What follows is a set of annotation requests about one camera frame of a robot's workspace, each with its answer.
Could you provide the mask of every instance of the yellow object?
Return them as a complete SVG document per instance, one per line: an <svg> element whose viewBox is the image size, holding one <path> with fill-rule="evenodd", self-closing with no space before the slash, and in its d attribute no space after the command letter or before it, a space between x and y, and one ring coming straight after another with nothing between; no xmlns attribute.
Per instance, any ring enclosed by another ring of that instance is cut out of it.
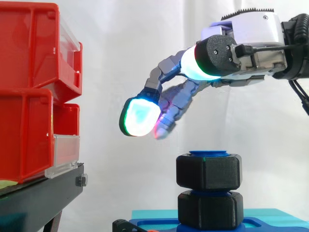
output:
<svg viewBox="0 0 309 232"><path fill-rule="evenodd" d="M0 180L0 189L17 184L18 184L17 182L11 180Z"/></svg>

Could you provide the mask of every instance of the gear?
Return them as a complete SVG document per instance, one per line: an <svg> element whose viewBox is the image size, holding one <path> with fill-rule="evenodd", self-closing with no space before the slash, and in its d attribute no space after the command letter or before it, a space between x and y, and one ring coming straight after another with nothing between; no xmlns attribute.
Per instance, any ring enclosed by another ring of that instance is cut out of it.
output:
<svg viewBox="0 0 309 232"><path fill-rule="evenodd" d="M221 21L226 20L226 19L231 18L231 17L234 17L234 16L237 16L237 15L240 15L240 14L243 14L243 13L248 13L248 12L274 12L274 9L256 9L256 8L242 9L242 10L238 10L238 11L232 13L232 14L228 14L226 16L223 16L221 18Z"/></svg>

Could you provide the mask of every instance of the black cable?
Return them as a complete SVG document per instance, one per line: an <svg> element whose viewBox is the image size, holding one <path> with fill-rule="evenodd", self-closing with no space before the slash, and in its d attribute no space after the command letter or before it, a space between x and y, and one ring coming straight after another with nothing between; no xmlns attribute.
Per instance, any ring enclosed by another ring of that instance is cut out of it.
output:
<svg viewBox="0 0 309 232"><path fill-rule="evenodd" d="M300 86L300 84L294 80L294 84L297 86L297 88L302 92L302 94L309 100L308 94L305 92L305 90Z"/></svg>
<svg viewBox="0 0 309 232"><path fill-rule="evenodd" d="M293 44L293 45L285 45L285 46L272 46L272 47L254 47L254 52L264 52L264 51L280 51L285 49L294 49L298 46L301 46L300 44Z"/></svg>
<svg viewBox="0 0 309 232"><path fill-rule="evenodd" d="M301 101L303 101L305 98L304 95L301 94L301 92L299 92L299 90L296 88L295 84L293 81L289 81L290 86L292 87L292 89L294 90L294 92L299 96L299 98L301 99Z"/></svg>
<svg viewBox="0 0 309 232"><path fill-rule="evenodd" d="M271 47L252 47L251 45L244 45L240 44L235 47L235 53L237 58L241 58L244 56L252 56L257 52L264 52L264 51L281 51L287 49L294 49L300 46L308 46L308 44L292 44L292 45L285 45L285 46L271 46Z"/></svg>
<svg viewBox="0 0 309 232"><path fill-rule="evenodd" d="M305 44L308 42L308 28L309 28L309 15L299 14L298 16L290 19L289 21L296 22L294 29L294 43Z"/></svg>

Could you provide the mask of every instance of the black clamp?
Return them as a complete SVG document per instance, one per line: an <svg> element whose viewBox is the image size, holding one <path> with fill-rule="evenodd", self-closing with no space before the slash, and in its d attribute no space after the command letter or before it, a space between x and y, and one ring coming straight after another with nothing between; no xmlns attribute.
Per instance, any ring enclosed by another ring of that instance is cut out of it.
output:
<svg viewBox="0 0 309 232"><path fill-rule="evenodd" d="M146 230L126 221L118 219L112 223L112 232L147 232Z"/></svg>

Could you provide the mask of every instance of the blue lid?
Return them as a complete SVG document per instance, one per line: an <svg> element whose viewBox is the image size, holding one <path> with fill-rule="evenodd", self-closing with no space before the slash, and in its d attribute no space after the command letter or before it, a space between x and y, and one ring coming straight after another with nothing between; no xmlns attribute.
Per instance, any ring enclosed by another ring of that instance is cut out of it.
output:
<svg viewBox="0 0 309 232"><path fill-rule="evenodd" d="M202 156L202 157L225 157L229 156L226 151L189 151L192 156Z"/></svg>

